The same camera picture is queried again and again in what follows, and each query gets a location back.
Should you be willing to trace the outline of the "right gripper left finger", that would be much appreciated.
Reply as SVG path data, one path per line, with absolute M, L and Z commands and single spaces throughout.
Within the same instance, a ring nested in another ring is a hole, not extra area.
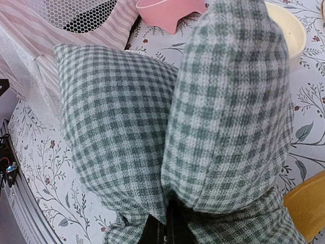
M 138 244 L 164 244 L 166 234 L 166 226 L 149 215 Z

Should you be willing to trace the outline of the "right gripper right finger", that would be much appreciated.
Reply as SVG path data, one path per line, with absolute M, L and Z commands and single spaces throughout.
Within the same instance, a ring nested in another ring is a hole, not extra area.
M 187 226 L 180 206 L 170 200 L 167 208 L 167 243 L 195 244 L 196 238 Z

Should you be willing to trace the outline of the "green checkered cushion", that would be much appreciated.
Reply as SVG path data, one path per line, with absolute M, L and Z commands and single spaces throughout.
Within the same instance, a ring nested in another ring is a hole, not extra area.
M 276 182 L 294 111 L 284 34 L 264 1 L 212 1 L 179 67 L 58 44 L 62 133 L 80 181 L 138 243 L 173 200 L 197 243 L 305 243 Z

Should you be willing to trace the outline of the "pink striped pet tent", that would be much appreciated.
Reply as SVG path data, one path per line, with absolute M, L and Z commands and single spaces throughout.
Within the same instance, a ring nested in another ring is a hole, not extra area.
M 43 122 L 60 123 L 57 44 L 123 50 L 135 1 L 1 1 L 1 78 Z

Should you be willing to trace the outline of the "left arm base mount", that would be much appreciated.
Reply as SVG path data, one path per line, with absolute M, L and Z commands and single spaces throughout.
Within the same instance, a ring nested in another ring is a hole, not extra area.
M 1 126 L 1 190 L 6 185 L 11 188 L 19 172 L 19 163 L 12 145 L 8 123 L 9 121 L 4 119 Z

